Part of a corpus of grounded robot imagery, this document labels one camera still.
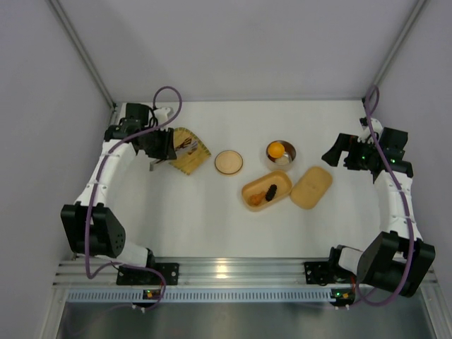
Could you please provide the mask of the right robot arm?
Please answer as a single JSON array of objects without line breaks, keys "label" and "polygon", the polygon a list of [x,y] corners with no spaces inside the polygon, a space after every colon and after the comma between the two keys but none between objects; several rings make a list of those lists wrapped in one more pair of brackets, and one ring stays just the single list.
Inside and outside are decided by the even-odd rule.
[{"label": "right robot arm", "polygon": [[342,245],[331,249],[328,264],[332,269],[355,275],[359,283],[411,297],[436,252],[434,246],[422,240],[415,223],[411,202],[413,170],[411,163],[403,160],[408,133],[384,128],[376,136],[379,143],[374,145],[371,136],[359,138],[341,133],[322,157],[335,167],[346,152],[347,169],[371,172],[379,200],[381,230],[365,251]]}]

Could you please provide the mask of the metal tongs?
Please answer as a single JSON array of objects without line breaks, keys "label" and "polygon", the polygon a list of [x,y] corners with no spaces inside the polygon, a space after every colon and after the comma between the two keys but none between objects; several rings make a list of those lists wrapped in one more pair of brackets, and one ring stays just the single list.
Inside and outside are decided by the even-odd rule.
[{"label": "metal tongs", "polygon": [[165,160],[153,160],[153,161],[150,162],[149,170],[150,170],[151,172],[153,172],[154,170],[156,170],[156,168],[157,168],[159,165],[161,165],[161,164],[163,164],[163,163],[165,163]]}]

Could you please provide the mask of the fried chicken piece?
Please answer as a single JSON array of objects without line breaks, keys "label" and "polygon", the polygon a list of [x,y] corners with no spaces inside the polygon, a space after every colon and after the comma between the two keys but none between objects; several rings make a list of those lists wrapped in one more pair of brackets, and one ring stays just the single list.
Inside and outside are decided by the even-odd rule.
[{"label": "fried chicken piece", "polygon": [[262,191],[258,194],[253,194],[249,197],[249,204],[251,206],[259,206],[262,202],[262,200],[265,198],[266,192]]}]

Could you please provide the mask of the black sea cucumber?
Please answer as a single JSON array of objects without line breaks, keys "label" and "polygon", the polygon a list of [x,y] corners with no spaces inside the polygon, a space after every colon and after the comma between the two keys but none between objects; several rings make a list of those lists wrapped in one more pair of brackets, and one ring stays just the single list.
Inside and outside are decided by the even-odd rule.
[{"label": "black sea cucumber", "polygon": [[276,184],[271,184],[265,195],[266,201],[272,201],[275,198],[277,190],[278,186]]}]

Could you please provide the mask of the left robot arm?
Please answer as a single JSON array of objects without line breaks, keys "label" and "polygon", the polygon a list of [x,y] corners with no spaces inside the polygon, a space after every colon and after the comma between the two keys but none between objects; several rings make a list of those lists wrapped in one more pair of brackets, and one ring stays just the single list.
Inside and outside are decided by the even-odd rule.
[{"label": "left robot arm", "polygon": [[93,279],[99,270],[92,258],[108,266],[152,269],[155,257],[149,248],[128,239],[125,226],[112,210],[124,177],[143,153],[152,160],[174,160],[174,130],[169,126],[179,111],[170,107],[127,103],[125,115],[106,129],[99,160],[82,193],[61,209],[61,221],[73,253],[85,259],[85,274]]}]

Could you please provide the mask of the white steamed bun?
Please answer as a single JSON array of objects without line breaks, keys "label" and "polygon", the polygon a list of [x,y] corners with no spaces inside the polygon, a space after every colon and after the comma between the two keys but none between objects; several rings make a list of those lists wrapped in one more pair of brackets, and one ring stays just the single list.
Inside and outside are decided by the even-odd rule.
[{"label": "white steamed bun", "polygon": [[275,163],[280,166],[285,166],[290,164],[290,159],[288,157],[282,156],[275,160]]}]

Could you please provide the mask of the orange egg tart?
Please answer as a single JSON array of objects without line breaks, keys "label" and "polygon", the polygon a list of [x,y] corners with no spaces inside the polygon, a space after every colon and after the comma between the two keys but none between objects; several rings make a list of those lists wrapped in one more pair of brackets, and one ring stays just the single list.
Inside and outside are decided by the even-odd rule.
[{"label": "orange egg tart", "polygon": [[267,153],[269,156],[277,159],[285,154],[285,147],[282,143],[275,141],[268,146]]}]

